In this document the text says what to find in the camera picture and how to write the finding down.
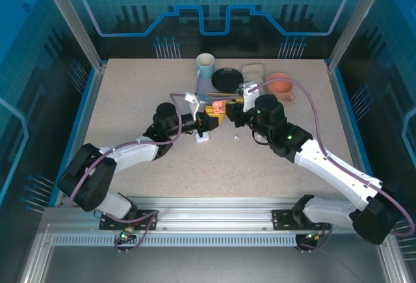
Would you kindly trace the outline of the lavender plastic tray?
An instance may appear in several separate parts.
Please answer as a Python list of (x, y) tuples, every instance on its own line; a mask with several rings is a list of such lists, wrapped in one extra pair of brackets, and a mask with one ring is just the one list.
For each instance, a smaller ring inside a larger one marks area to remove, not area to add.
[(214, 86), (211, 83), (211, 79), (198, 79), (197, 83), (197, 93), (204, 95), (206, 97), (207, 101), (215, 101), (215, 100), (231, 100), (238, 97), (218, 97), (218, 96), (208, 96), (206, 95), (206, 92), (220, 92), (217, 89), (214, 88)]

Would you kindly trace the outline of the black round plate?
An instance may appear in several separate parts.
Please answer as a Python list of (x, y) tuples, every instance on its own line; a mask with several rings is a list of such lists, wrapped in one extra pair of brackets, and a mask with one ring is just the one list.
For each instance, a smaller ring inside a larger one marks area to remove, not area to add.
[(211, 83), (220, 92), (235, 92), (243, 82), (243, 75), (234, 68), (221, 68), (214, 72)]

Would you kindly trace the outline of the orange ceramic cup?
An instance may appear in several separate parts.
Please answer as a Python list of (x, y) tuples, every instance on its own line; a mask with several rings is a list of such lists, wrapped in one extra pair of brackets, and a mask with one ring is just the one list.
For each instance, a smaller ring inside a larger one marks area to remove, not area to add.
[(295, 96), (292, 93), (293, 84), (288, 79), (291, 79), (287, 74), (274, 73), (269, 75), (268, 81), (272, 79), (279, 79), (267, 84), (267, 92), (274, 95), (279, 101), (294, 101)]

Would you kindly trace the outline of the beige folded cloth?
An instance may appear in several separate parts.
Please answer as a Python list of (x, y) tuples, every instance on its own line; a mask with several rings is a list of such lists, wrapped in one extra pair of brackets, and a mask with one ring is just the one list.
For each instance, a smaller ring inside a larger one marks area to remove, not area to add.
[(244, 81), (254, 81), (260, 85), (264, 79), (263, 64), (246, 64), (242, 67), (242, 76)]

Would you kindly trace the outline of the light blue mug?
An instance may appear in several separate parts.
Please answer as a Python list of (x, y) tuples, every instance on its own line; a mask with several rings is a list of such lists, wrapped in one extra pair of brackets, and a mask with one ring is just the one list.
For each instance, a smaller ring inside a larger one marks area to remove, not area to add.
[(210, 79), (214, 73), (215, 57), (210, 53), (201, 53), (196, 57), (197, 72), (199, 79)]

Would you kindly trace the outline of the left connector with green light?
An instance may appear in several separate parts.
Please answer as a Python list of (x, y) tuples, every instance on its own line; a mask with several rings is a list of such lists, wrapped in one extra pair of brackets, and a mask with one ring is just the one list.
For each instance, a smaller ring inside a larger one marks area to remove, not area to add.
[(133, 231), (135, 228), (133, 226), (128, 226), (123, 231), (120, 232), (119, 240), (121, 242), (129, 241), (131, 238), (134, 238)]

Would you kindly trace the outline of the grey metal shelf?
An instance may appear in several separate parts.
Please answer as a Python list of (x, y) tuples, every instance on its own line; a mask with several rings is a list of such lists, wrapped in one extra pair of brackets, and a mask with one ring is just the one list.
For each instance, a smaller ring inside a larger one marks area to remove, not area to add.
[(57, 247), (42, 283), (387, 283), (374, 249)]

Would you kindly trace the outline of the aluminium table side rail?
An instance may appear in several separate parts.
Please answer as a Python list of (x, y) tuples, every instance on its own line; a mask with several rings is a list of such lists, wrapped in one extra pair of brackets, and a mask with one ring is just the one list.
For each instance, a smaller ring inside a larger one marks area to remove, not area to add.
[(49, 207), (60, 206), (62, 202), (63, 195), (58, 189), (58, 180), (63, 175), (75, 153), (84, 143), (107, 63), (108, 61), (104, 60), (100, 70), (92, 68), (90, 71), (58, 170), (57, 180), (49, 199)]
[(341, 166), (332, 165), (330, 162), (326, 164), (341, 177), (336, 179), (331, 175), (327, 182), (362, 211), (377, 194), (370, 184), (380, 186), (380, 181), (374, 177), (371, 169), (341, 75), (336, 68), (332, 72), (328, 69), (327, 71), (352, 160), (350, 163), (344, 161), (330, 150), (329, 156)]

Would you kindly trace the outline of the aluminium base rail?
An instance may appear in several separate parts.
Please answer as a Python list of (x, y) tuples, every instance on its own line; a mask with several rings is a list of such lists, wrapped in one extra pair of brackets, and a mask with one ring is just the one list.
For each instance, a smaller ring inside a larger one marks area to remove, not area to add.
[[(156, 231), (163, 232), (271, 232), (272, 211), (293, 208), (297, 198), (174, 198), (133, 197), (140, 209), (156, 209)], [(305, 206), (314, 222), (328, 222), (341, 232), (352, 231), (350, 201), (314, 198)]]

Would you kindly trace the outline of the aluminium frame post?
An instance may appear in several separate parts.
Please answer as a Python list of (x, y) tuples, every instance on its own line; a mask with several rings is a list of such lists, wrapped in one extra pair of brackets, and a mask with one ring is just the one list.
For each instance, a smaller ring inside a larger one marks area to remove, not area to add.
[(86, 29), (84, 28), (81, 19), (77, 15), (70, 0), (53, 0), (59, 9), (65, 22), (68, 24), (71, 32), (73, 33), (76, 41), (81, 47), (84, 55), (95, 69), (95, 71), (101, 71), (103, 63), (97, 50), (95, 49)]
[(375, 0), (359, 0), (328, 59), (327, 67), (329, 71), (334, 71), (334, 69), (339, 64), (341, 58), (345, 54), (354, 36), (356, 35), (359, 27), (368, 15), (374, 1)]

